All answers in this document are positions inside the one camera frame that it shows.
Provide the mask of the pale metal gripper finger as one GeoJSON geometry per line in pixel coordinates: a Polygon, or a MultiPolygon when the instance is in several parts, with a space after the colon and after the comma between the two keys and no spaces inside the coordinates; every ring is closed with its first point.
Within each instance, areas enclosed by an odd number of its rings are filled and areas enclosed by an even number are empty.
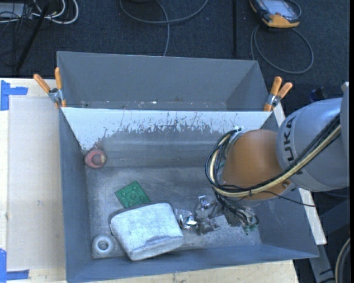
{"type": "Polygon", "coordinates": [[[205,235],[221,229],[215,218],[206,218],[197,222],[196,231],[199,235],[205,235]]]}
{"type": "Polygon", "coordinates": [[[195,206],[194,214],[195,216],[221,216],[222,205],[216,200],[202,195],[198,197],[198,203],[195,206]]]}

